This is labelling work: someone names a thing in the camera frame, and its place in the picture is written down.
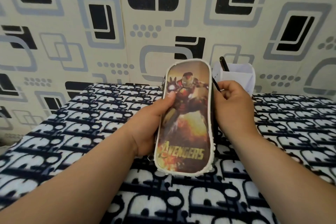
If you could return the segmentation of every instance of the tablecloth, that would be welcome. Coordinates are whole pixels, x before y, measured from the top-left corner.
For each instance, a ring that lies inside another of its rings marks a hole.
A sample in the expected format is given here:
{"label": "tablecloth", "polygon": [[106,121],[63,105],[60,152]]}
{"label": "tablecloth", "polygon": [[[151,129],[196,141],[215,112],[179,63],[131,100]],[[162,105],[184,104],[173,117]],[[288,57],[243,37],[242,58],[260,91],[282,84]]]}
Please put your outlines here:
{"label": "tablecloth", "polygon": [[[0,209],[65,170],[161,94],[157,86],[89,86],[0,156]],[[335,185],[336,103],[281,94],[254,94],[253,101],[259,132]],[[165,175],[147,157],[136,158],[101,223],[278,223],[223,133],[214,141],[216,163],[199,177]]]}

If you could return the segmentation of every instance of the person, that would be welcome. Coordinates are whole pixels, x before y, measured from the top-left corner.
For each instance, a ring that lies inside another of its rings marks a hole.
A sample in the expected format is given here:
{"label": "person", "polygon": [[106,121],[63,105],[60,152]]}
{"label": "person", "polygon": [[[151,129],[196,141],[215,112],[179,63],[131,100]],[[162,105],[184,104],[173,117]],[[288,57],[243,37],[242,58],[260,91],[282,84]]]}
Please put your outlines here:
{"label": "person", "polygon": [[[264,139],[249,94],[234,81],[214,90],[220,129],[282,224],[335,223],[336,188]],[[135,156],[153,150],[160,116],[175,93],[139,110],[65,171],[0,212],[0,223],[99,223]]]}

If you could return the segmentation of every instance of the dot pattern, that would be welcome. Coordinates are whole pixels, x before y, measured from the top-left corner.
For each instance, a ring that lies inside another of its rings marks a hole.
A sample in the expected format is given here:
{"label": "dot pattern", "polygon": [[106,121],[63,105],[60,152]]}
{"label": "dot pattern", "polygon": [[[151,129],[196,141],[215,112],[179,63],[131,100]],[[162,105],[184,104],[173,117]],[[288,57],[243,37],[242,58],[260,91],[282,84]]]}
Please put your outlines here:
{"label": "dot pattern", "polygon": [[139,26],[137,24],[134,24],[132,28],[133,30],[129,32],[129,35],[132,37],[138,36],[138,37],[150,38],[152,36],[153,38],[157,38],[158,37],[157,32],[161,31],[160,25],[155,26],[155,31],[153,25],[146,26],[142,24]]}
{"label": "dot pattern", "polygon": [[[128,65],[128,64],[120,64],[120,63],[117,63],[117,64],[115,64],[115,63],[110,63],[110,64],[108,64],[107,62],[97,62],[97,66],[99,66],[99,67],[111,67],[111,68],[124,68],[124,69],[127,69],[127,68],[130,68],[130,69],[134,69],[134,65],[133,64],[130,64],[130,65]],[[128,70],[124,70],[124,71],[122,71],[122,70],[119,70],[119,69],[117,69],[117,70],[115,70],[115,69],[112,69],[111,70],[111,73],[112,74],[116,74],[116,73],[118,73],[118,74],[123,74],[124,73],[124,75],[128,75],[129,74],[129,72],[128,72]]]}
{"label": "dot pattern", "polygon": [[270,80],[270,79],[273,79],[273,80],[281,80],[281,81],[284,81],[284,82],[271,82],[271,86],[276,86],[276,85],[278,85],[278,87],[282,87],[282,86],[284,86],[284,87],[289,87],[290,85],[291,85],[291,83],[290,82],[286,82],[286,80],[288,80],[288,81],[295,81],[295,82],[298,82],[298,81],[300,81],[301,80],[301,77],[299,77],[299,76],[297,76],[297,77],[294,77],[293,75],[289,75],[289,76],[287,76],[287,75],[279,75],[279,74],[276,74],[276,75],[272,75],[272,74],[268,74],[268,75],[266,75],[266,74],[261,74],[260,76],[259,76],[259,78],[260,79],[268,79],[268,80]]}
{"label": "dot pattern", "polygon": [[23,84],[26,86],[42,86],[42,87],[51,87],[52,79],[45,79],[45,78],[24,78]]}
{"label": "dot pattern", "polygon": [[320,43],[317,49],[335,50],[336,51],[336,37],[329,36],[326,38],[324,43]]}

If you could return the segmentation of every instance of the right arm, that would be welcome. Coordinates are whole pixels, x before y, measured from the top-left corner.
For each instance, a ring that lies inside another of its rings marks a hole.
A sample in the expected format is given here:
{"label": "right arm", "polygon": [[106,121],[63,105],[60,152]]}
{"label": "right arm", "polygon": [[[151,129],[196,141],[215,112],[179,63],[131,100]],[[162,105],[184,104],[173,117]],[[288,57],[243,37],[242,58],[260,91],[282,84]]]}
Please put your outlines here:
{"label": "right arm", "polygon": [[335,223],[336,188],[258,133],[253,102],[240,84],[218,86],[223,90],[214,89],[219,127],[280,222]]}

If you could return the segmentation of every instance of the hand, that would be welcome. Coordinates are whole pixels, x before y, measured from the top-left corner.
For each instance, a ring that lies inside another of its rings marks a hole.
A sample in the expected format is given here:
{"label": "hand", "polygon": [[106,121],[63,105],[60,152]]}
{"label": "hand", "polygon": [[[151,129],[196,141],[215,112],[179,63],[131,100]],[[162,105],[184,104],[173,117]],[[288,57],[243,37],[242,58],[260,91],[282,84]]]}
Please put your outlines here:
{"label": "hand", "polygon": [[222,91],[214,89],[216,120],[229,140],[258,133],[250,95],[235,81],[221,81],[218,86]]}
{"label": "hand", "polygon": [[175,100],[175,92],[171,91],[164,99],[141,108],[128,122],[122,126],[125,133],[133,140],[135,154],[144,156],[154,147],[154,133],[160,124],[161,115],[171,107]]}

